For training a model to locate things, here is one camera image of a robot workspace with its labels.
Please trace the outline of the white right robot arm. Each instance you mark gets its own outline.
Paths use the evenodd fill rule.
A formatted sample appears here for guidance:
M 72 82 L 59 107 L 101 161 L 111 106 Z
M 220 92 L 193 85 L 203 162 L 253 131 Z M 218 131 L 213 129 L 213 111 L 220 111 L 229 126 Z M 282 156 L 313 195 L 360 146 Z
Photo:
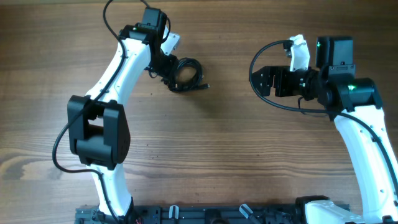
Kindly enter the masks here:
M 281 40 L 288 66 L 250 68 L 254 93 L 269 101 L 297 96 L 317 100 L 320 109 L 296 107 L 302 114 L 327 115 L 344 140 L 358 181 L 363 212 L 354 214 L 322 195 L 299 197 L 292 220 L 298 223 L 396 223 L 397 159 L 384 122 L 381 96 L 370 78 L 356 78 L 353 39 L 321 36 L 317 39 L 316 64 L 302 35 Z

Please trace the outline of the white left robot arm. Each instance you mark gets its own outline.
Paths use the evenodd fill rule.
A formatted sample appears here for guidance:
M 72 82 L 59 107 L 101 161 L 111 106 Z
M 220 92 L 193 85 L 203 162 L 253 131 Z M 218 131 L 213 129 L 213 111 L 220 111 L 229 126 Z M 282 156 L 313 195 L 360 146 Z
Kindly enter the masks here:
M 133 209 L 123 167 L 131 142 L 124 105 L 144 71 L 171 82 L 180 36 L 170 32 L 169 21 L 160 9 L 146 7 L 141 22 L 116 36 L 117 51 L 96 85 L 67 104 L 70 150 L 93 174 L 106 220 L 126 220 Z

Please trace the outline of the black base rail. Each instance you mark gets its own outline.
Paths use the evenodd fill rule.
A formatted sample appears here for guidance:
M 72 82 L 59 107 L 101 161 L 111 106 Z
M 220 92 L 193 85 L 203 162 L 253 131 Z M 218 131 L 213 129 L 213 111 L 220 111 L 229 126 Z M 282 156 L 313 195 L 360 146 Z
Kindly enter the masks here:
M 250 206 L 252 214 L 245 217 L 237 206 L 160 207 L 135 206 L 132 218 L 121 223 L 144 224 L 211 224 L 211 223 L 304 223 L 302 212 L 294 204 Z

